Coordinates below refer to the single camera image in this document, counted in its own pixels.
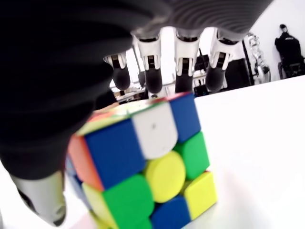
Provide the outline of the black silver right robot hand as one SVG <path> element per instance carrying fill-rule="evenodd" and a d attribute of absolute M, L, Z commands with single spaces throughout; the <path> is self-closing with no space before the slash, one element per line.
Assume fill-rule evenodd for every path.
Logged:
<path fill-rule="evenodd" d="M 3 0 L 0 3 L 0 160 L 25 205 L 48 224 L 66 218 L 71 136 L 112 80 L 106 56 L 171 26 L 243 38 L 268 0 Z"/>

